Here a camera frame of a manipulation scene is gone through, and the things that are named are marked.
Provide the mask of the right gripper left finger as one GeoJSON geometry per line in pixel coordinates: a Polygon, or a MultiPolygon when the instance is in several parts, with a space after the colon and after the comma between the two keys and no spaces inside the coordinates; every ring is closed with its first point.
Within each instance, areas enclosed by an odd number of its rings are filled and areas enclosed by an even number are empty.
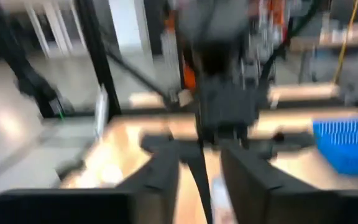
{"type": "Polygon", "coordinates": [[[116,186],[131,195],[132,224],[173,224],[179,178],[179,156],[173,151],[150,159],[116,186]]]}

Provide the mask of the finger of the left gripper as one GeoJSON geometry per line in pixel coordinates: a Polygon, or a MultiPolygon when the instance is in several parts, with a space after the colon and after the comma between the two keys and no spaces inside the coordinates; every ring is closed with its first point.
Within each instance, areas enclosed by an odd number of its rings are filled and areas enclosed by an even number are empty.
{"type": "Polygon", "coordinates": [[[278,152],[295,152],[314,146],[314,137],[309,133],[277,133],[270,139],[250,139],[248,150],[261,159],[272,159],[278,152]]]}
{"type": "Polygon", "coordinates": [[[140,139],[140,147],[151,154],[173,151],[182,163],[203,157],[202,147],[195,139],[175,139],[171,134],[145,134],[140,139]]]}

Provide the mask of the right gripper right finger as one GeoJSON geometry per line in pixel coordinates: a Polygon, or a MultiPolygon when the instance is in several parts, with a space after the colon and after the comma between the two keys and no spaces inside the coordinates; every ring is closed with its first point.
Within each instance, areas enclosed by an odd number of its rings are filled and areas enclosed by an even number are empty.
{"type": "Polygon", "coordinates": [[[333,224],[332,192],[238,146],[222,147],[221,164],[238,224],[333,224]]]}

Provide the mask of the blue plastic bin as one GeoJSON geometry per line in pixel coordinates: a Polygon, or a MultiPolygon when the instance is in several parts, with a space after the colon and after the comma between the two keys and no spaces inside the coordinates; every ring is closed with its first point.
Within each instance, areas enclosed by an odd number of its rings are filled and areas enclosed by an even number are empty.
{"type": "Polygon", "coordinates": [[[316,148],[324,160],[325,189],[358,189],[358,116],[316,119],[312,124],[316,148]]]}

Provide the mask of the black metal table frame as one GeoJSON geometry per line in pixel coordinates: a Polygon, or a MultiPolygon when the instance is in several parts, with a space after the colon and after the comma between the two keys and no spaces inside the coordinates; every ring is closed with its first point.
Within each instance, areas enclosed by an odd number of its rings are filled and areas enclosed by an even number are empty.
{"type": "Polygon", "coordinates": [[[89,56],[93,63],[96,78],[100,86],[105,87],[108,96],[108,121],[123,114],[141,115],[160,112],[159,109],[134,109],[122,110],[116,94],[115,84],[112,79],[108,58],[127,70],[130,75],[147,87],[149,90],[160,95],[167,111],[174,111],[179,107],[178,102],[172,101],[170,96],[154,84],[139,69],[130,65],[117,53],[106,49],[101,35],[101,26],[96,16],[96,9],[92,0],[74,0],[76,12],[81,24],[81,30],[85,39],[89,56]]]}

